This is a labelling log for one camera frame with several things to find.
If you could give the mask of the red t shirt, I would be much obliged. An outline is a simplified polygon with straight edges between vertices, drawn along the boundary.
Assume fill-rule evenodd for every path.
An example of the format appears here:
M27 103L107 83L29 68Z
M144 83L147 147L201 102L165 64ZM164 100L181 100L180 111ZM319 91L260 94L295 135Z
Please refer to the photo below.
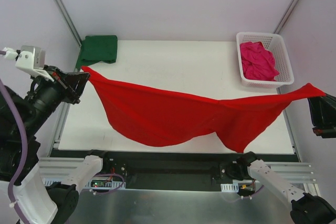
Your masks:
M111 127L153 147L215 133L225 147L242 153L291 102L325 95L307 83L285 94L216 100L110 80L89 67L83 70L90 74Z

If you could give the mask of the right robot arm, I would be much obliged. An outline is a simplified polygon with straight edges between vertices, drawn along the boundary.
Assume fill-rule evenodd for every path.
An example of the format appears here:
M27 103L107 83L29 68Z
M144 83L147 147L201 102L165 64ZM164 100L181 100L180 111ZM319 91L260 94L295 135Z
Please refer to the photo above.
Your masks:
M335 97L326 94L309 98L313 132L322 138L335 138ZM331 223L335 220L335 209L322 197L313 196L292 185L275 173L254 152L239 157L225 168L231 179L255 179L270 190L286 206L294 223Z

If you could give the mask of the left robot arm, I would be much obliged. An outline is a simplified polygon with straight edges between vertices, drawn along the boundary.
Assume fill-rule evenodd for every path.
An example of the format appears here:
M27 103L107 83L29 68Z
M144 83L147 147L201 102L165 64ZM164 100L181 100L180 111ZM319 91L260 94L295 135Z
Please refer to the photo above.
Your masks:
M88 72L44 69L47 77L34 77L24 98L1 85L1 182L7 186L9 205L19 223L65 223L89 180L111 171L106 153L91 150L63 181L44 184L35 134L61 103L80 102L90 78Z

